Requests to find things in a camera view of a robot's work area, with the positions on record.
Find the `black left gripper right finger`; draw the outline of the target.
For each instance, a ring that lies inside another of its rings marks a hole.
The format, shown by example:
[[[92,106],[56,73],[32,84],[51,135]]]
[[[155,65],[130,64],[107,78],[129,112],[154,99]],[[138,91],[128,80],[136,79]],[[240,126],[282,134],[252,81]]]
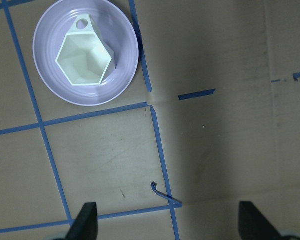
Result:
[[[284,240],[251,201],[239,202],[238,232],[242,240]]]

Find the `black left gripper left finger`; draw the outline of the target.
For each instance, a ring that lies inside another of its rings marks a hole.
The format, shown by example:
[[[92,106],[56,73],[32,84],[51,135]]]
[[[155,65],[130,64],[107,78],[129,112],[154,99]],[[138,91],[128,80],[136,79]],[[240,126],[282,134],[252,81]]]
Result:
[[[96,202],[86,202],[67,232],[66,240],[96,240],[98,234]]]

